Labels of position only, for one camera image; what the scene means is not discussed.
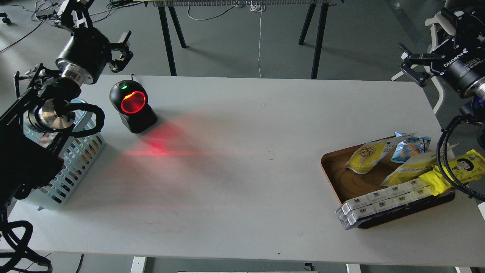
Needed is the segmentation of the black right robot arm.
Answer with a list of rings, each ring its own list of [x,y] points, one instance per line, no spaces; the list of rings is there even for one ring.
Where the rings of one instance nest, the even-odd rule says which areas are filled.
[[[438,169],[444,179],[469,198],[484,201],[484,195],[464,184],[463,178],[452,173],[447,159],[447,141],[462,123],[478,126],[476,140],[484,148],[484,4],[473,2],[461,9],[443,7],[428,24],[433,31],[430,52],[412,53],[403,44],[403,74],[418,86],[426,86],[429,79],[444,82],[460,98],[471,101],[460,108],[460,114],[442,130],[436,148]]]

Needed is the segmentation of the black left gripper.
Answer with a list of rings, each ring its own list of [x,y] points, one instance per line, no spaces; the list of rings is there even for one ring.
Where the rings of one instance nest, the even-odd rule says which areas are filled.
[[[92,24],[89,8],[93,0],[64,0],[56,13],[55,26],[67,30],[72,36],[56,59],[56,66],[64,69],[75,64],[87,73],[85,84],[97,83],[106,64],[113,73],[125,69],[133,52],[129,49],[131,31],[124,32],[117,43],[109,40]],[[111,60],[111,52],[118,51],[120,57]]]

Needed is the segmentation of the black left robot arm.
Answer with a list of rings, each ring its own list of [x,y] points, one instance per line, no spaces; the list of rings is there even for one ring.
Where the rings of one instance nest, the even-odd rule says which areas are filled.
[[[66,147],[75,138],[88,137],[104,126],[103,110],[93,104],[73,102],[83,84],[97,83],[109,66],[118,73],[133,57],[128,47],[131,31],[111,43],[92,22],[91,0],[65,0],[57,12],[57,24],[70,32],[69,41],[57,57],[57,69],[38,64],[21,76],[14,75],[16,101],[1,115],[1,238],[11,247],[2,252],[7,262],[1,272],[17,268],[22,259],[53,271],[51,261],[29,248],[33,225],[8,220],[14,199],[23,200],[47,186],[62,170]]]

